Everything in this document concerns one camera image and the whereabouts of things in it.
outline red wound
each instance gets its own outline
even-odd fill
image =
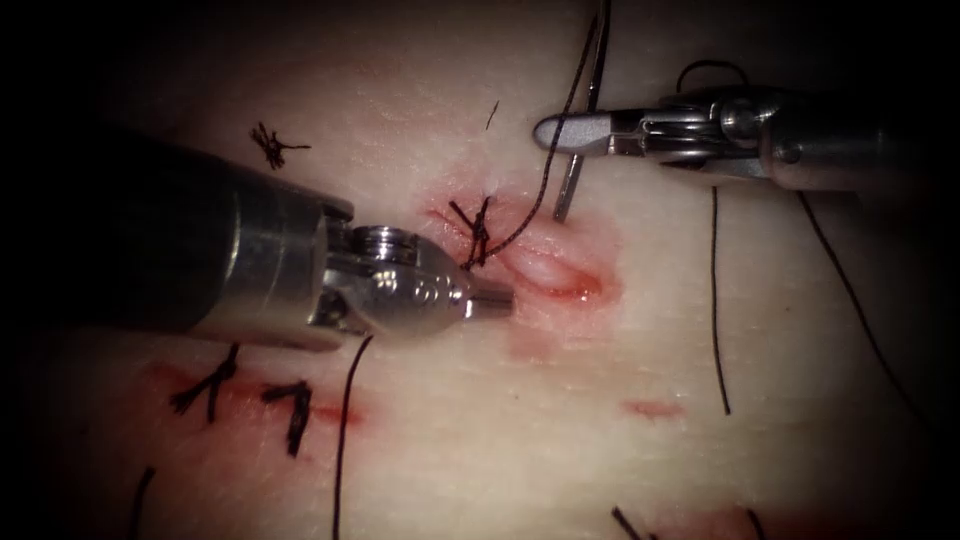
[[[535,187],[535,175],[527,176],[528,184]],[[440,192],[420,212],[424,217],[421,232],[458,261],[466,261],[472,240],[470,226],[449,202],[455,201],[473,219],[487,196],[492,197],[485,219],[489,246],[500,244],[533,207],[530,194],[503,187],[492,193],[479,187]],[[620,235],[609,219],[578,209],[565,224],[559,224],[547,208],[541,208],[513,243],[488,258],[483,267],[472,268],[481,277],[514,287],[516,313],[511,322],[519,327],[512,340],[514,356],[543,360],[553,347],[580,348],[611,336],[623,289],[616,273],[620,248]],[[550,337],[549,345],[538,346],[532,357],[527,343],[530,329]]]
[[[686,410],[679,404],[666,401],[625,400],[620,402],[620,408],[628,414],[640,416],[647,420],[660,418],[673,420],[686,414]]]

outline skin surface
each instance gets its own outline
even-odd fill
[[[286,152],[272,174],[351,200],[357,223],[418,231],[463,259],[466,231],[447,201],[472,217],[493,196],[494,242],[522,219],[545,159],[530,131],[562,107],[594,4],[361,4],[166,14],[95,62],[82,103],[271,173],[249,137],[262,121],[312,147]],[[704,57],[735,60],[758,83],[872,82],[869,63],[850,67],[856,47],[794,30],[798,16],[809,15],[615,2],[601,107],[651,104]],[[705,72],[687,84],[729,82]],[[923,244],[855,201],[811,196],[891,369],[938,435],[884,377],[795,194],[721,188],[725,416],[709,188],[637,159],[588,159],[560,227],[547,213],[565,161],[530,234],[477,269],[517,287],[513,320],[417,343],[375,339],[362,359],[343,537],[626,538],[614,506],[660,539],[756,538],[746,509],[767,538],[929,526],[923,494],[943,472],[953,379],[941,274]],[[592,292],[580,301],[559,289]],[[242,347],[208,425],[206,394],[183,416],[167,400],[214,370],[228,344],[104,329],[24,342],[24,474],[63,529],[125,534],[150,465],[141,538],[329,534],[340,399],[359,343],[322,355]],[[258,395],[298,380],[313,399],[293,459],[290,403]]]

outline metal pin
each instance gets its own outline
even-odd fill
[[[587,87],[588,113],[596,112],[597,100],[600,97],[600,81],[603,79],[603,64],[607,58],[607,38],[610,34],[610,1],[601,1],[600,16],[597,17],[597,20],[600,21],[600,32],[598,32],[597,51],[593,61],[593,73],[590,75],[590,86]],[[577,190],[577,181],[580,179],[583,160],[584,157],[578,154],[570,156],[567,173],[563,177],[560,194],[557,196],[557,205],[553,209],[553,220],[557,223],[566,221],[567,213],[570,212],[570,204],[573,202],[573,195]]]

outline black suture thread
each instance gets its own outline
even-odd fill
[[[207,423],[212,424],[216,419],[217,396],[220,394],[220,385],[223,381],[232,378],[237,373],[237,354],[240,353],[240,344],[230,346],[230,353],[214,373],[217,376],[210,381],[210,395],[207,399]]]
[[[170,396],[170,405],[176,414],[184,415],[193,404],[194,400],[203,393],[207,387],[210,387],[209,400],[207,401],[207,423],[212,424],[216,419],[217,396],[220,393],[220,385],[223,381],[231,378],[237,372],[237,354],[240,352],[240,344],[234,343],[230,346],[230,352],[227,359],[217,366],[213,373],[207,375],[193,387],[177,392]]]
[[[474,264],[479,264],[482,268],[487,262],[487,242],[490,241],[490,233],[487,232],[485,223],[487,219],[487,208],[490,206],[490,197],[483,199],[483,204],[480,206],[480,211],[477,212],[474,221],[470,221],[470,218],[467,217],[467,214],[460,209],[456,202],[450,201],[449,204],[450,208],[453,208],[453,211],[456,212],[456,214],[460,216],[460,219],[470,228],[470,256],[465,263],[460,265],[460,268],[470,270]]]
[[[747,79],[747,72],[743,70],[740,66],[734,64],[733,62],[728,62],[726,60],[697,60],[696,62],[688,65],[683,68],[683,71],[680,72],[680,76],[677,77],[677,93],[679,94],[681,88],[683,88],[683,79],[690,74],[691,71],[700,69],[703,67],[718,67],[724,69],[732,69],[737,72],[737,75],[740,76],[740,80],[743,81],[744,86],[750,86],[750,80]]]
[[[627,520],[627,516],[623,515],[623,512],[620,511],[619,506],[614,506],[613,511],[610,512],[610,515],[613,516],[613,519],[617,520],[617,523],[620,524],[620,528],[623,529],[627,536],[630,537],[630,540],[643,540],[637,530],[633,528],[633,525]]]
[[[753,530],[757,533],[757,540],[767,540],[767,535],[763,533],[763,526],[760,525],[760,518],[757,517],[757,513],[747,508],[747,517],[750,518]]]
[[[730,416],[730,400],[727,398],[727,384],[723,379],[723,364],[720,362],[720,333],[717,329],[717,215],[719,208],[717,186],[711,188],[711,193],[713,194],[713,237],[710,240],[710,322],[713,326],[713,365],[717,368],[717,384],[720,385],[723,412]]]
[[[307,421],[310,419],[310,399],[313,397],[313,391],[307,386],[306,381],[268,386],[260,394],[260,400],[269,404],[290,396],[293,397],[293,412],[290,414],[290,426],[287,428],[287,454],[295,458],[300,452],[300,442],[303,440],[303,433],[307,430]]]
[[[367,345],[373,336],[367,336],[357,349],[357,355],[353,357],[353,363],[350,364],[350,371],[347,372],[347,382],[343,389],[343,404],[340,407],[340,436],[337,439],[337,472],[334,476],[333,487],[333,540],[340,540],[340,496],[343,493],[343,453],[347,446],[347,417],[350,412],[350,391],[353,388],[353,376],[357,373],[357,366],[360,364],[360,357],[367,350]]]
[[[573,78],[573,86],[570,87],[570,93],[567,95],[567,102],[563,106],[563,112],[560,113],[560,117],[557,119],[557,129],[553,132],[553,140],[550,142],[550,150],[547,152],[547,162],[543,166],[543,179],[540,182],[540,192],[537,193],[537,200],[533,203],[533,208],[530,209],[530,213],[527,214],[527,217],[523,219],[520,223],[520,226],[517,227],[517,230],[513,231],[503,242],[500,242],[498,245],[491,248],[487,251],[486,256],[492,257],[497,253],[500,253],[507,246],[513,243],[517,237],[530,225],[530,222],[533,221],[533,217],[537,215],[537,211],[540,210],[540,205],[543,203],[543,196],[547,192],[547,181],[550,179],[550,165],[553,163],[553,156],[557,153],[557,144],[560,143],[560,132],[563,131],[563,124],[566,122],[567,115],[570,114],[570,106],[573,104],[573,97],[577,93],[577,86],[580,85],[580,77],[583,75],[583,66],[587,63],[587,56],[590,52],[590,44],[593,43],[593,34],[597,31],[597,17],[593,17],[593,21],[590,23],[590,30],[587,32],[587,41],[583,46],[583,52],[580,55],[580,63],[577,65],[577,73]],[[477,261],[468,260],[465,265],[473,266]]]
[[[258,122],[257,126],[257,128],[250,130],[250,138],[253,139],[253,142],[257,143],[257,146],[263,149],[263,153],[266,154],[267,157],[267,163],[270,164],[272,170],[277,170],[286,164],[286,160],[283,159],[284,150],[303,150],[310,148],[310,146],[306,144],[284,144],[277,140],[276,131],[272,131],[270,135],[267,135],[267,128],[264,127],[263,122]]]
[[[133,496],[133,511],[130,513],[130,527],[127,529],[127,538],[129,540],[136,540],[140,536],[140,516],[143,514],[143,499],[147,493],[147,486],[150,485],[150,481],[153,480],[153,476],[157,474],[157,470],[153,467],[148,466],[143,471],[143,476],[140,477],[140,482],[137,484],[137,492]]]
[[[820,228],[820,223],[817,221],[817,217],[813,213],[813,208],[807,201],[806,195],[804,195],[802,191],[798,191],[797,198],[800,199],[800,204],[803,206],[803,211],[806,212],[807,218],[810,220],[810,225],[813,227],[813,232],[817,235],[817,239],[820,240],[820,245],[823,246],[823,250],[827,253],[827,257],[833,264],[834,270],[837,271],[837,275],[840,276],[840,281],[843,283],[843,288],[846,289],[847,296],[850,298],[850,303],[853,304],[853,309],[857,312],[857,318],[860,320],[860,326],[863,328],[863,333],[867,336],[867,341],[870,342],[870,348],[873,349],[873,354],[877,358],[877,362],[880,364],[880,368],[883,370],[884,375],[886,375],[887,380],[890,381],[893,389],[896,391],[897,395],[900,396],[901,401],[903,401],[903,404],[907,407],[917,422],[928,433],[935,434],[936,430],[933,428],[933,425],[929,420],[927,420],[927,417],[910,398],[910,394],[908,394],[907,390],[900,384],[897,376],[893,373],[893,369],[890,368],[890,364],[887,363],[886,357],[880,350],[880,344],[877,343],[877,338],[874,337],[873,330],[871,330],[870,324],[867,322],[867,315],[863,311],[863,306],[860,305],[860,299],[857,297],[857,293],[853,290],[853,284],[850,283],[850,279],[847,278],[847,273],[843,270],[843,266],[840,264],[840,258],[837,257],[836,252],[833,250],[833,247],[827,240],[827,236]]]
[[[490,129],[490,121],[493,120],[493,115],[497,114],[497,107],[500,106],[500,100],[498,99],[496,103],[493,104],[493,110],[490,111],[490,117],[487,118],[487,127],[483,128],[484,131]]]

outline pale skin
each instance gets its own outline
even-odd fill
[[[459,257],[455,231],[426,215],[425,201],[439,208],[462,195],[471,217],[481,195],[532,203],[546,154],[530,131],[562,107],[594,9],[555,4],[199,15],[136,50],[104,90],[121,98],[100,110],[349,199],[357,223],[408,228]],[[730,39],[691,32],[677,41],[664,28],[683,33],[708,17],[681,24],[667,8],[615,7],[604,108],[653,103],[705,56],[736,59],[761,82],[809,83],[775,60],[775,47],[746,46],[777,41],[757,21],[717,22]],[[766,28],[760,38],[736,37],[757,28]],[[826,80],[839,69],[803,61]],[[249,138],[260,121],[311,148],[286,152],[271,171]],[[554,164],[541,212],[552,209],[565,161]],[[812,202],[893,372],[931,423],[946,426],[946,384],[930,368],[938,342],[927,266],[852,201]],[[619,245],[608,269],[622,295],[600,315],[603,328],[546,353],[531,351],[583,327],[575,308],[416,343],[374,339],[354,383],[351,411],[362,421],[347,432],[343,537],[626,538],[614,506],[661,539],[755,538],[746,509],[769,538],[898,525],[935,443],[878,366],[796,196],[767,186],[720,190],[724,414],[711,341],[711,204],[709,188],[652,163],[588,160],[571,220],[600,223]],[[520,218],[502,212],[495,226],[509,231]],[[205,394],[184,416],[167,399],[215,369],[228,344],[102,329],[65,343],[62,365],[42,380],[72,406],[43,433],[57,456],[51,468],[83,486],[59,503],[73,509],[70,526],[122,534],[150,465],[142,538],[329,534],[334,411],[359,342],[324,354],[242,347],[212,425]],[[294,459],[289,405],[255,396],[264,382],[300,379],[316,409]],[[651,413],[643,404],[652,402],[666,409]]]

